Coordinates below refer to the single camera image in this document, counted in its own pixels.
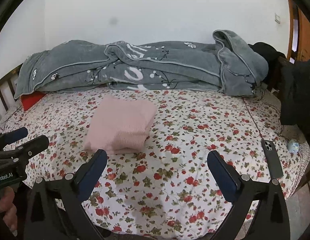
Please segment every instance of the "finger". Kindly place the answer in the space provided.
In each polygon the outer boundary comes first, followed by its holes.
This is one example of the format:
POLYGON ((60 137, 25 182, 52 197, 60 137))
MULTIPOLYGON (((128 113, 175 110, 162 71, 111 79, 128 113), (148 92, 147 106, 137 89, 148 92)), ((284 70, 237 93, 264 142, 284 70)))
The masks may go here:
POLYGON ((15 193, 11 187, 6 187, 4 196, 0 199, 0 213, 9 210, 13 206, 15 193))
POLYGON ((13 223, 10 226, 10 231, 14 232, 15 230, 17 230, 17 216, 14 217, 13 223))
POLYGON ((2 220, 4 220, 5 224, 10 228, 14 222, 15 222, 15 219, 17 217, 16 215, 17 213, 17 209, 15 207, 15 205, 13 205, 13 207, 8 210, 4 216, 4 218, 2 220))

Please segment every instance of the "bedsheet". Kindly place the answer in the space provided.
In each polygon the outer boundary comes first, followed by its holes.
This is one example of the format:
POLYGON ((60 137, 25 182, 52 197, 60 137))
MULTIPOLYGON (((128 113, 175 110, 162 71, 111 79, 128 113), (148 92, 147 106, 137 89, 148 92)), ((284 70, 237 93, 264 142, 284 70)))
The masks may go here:
MULTIPOLYGON (((297 127, 280 125, 280 103, 267 91, 262 98, 232 98, 217 92, 95 88, 49 94, 26 113, 18 107, 7 113, 0 132, 22 126, 29 131, 27 138, 7 150, 41 134, 50 139, 49 148, 30 160, 24 183, 32 187, 38 176, 60 179, 91 158, 83 141, 106 94, 147 99, 158 107, 144 150, 110 156, 92 195, 83 202, 95 225, 116 233, 196 239, 214 232, 231 203, 224 200, 207 168, 207 154, 217 150, 240 174, 268 182, 258 130, 277 148, 285 198, 294 192, 310 160, 303 134, 297 127), (291 138, 300 143, 297 155, 287 151, 291 138)), ((256 202, 247 219, 255 208, 256 202)))

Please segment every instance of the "wall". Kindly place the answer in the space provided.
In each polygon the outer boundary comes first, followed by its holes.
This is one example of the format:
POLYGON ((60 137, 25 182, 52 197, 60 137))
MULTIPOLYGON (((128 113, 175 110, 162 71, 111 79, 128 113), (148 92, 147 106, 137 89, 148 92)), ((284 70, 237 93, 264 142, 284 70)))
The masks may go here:
POLYGON ((287 53, 288 0, 46 0, 46 47, 71 39, 106 44, 164 40, 214 42, 230 29, 247 43, 264 41, 287 53), (275 22, 275 12, 281 24, 275 22))
POLYGON ((45 0, 24 0, 0 32, 0 79, 31 54, 45 50, 45 0))

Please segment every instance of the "folded pink sweater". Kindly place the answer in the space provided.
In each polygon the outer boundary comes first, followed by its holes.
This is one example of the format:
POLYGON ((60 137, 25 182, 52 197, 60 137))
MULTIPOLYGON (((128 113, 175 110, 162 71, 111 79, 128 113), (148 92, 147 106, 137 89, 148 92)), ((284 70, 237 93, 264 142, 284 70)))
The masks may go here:
POLYGON ((102 149, 107 154, 142 151, 156 110, 148 100, 104 97, 91 120, 85 150, 102 149))

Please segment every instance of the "floor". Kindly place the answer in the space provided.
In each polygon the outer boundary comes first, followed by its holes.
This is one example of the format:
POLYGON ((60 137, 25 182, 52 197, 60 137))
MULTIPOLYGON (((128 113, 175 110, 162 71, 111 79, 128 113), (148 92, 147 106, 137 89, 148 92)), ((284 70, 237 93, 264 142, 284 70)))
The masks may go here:
MULTIPOLYGON (((308 225, 310 224, 310 186, 306 184, 294 195, 292 195, 287 201, 287 210, 289 216, 291 240, 298 240, 303 234, 308 225)), ((250 222, 245 223, 242 226, 236 240, 240 240, 245 237, 246 232, 250 226, 250 222)), ((207 234, 201 240, 209 240, 212 234, 207 234)), ((112 233, 106 240, 146 240, 142 236, 133 235, 117 235, 112 233)))

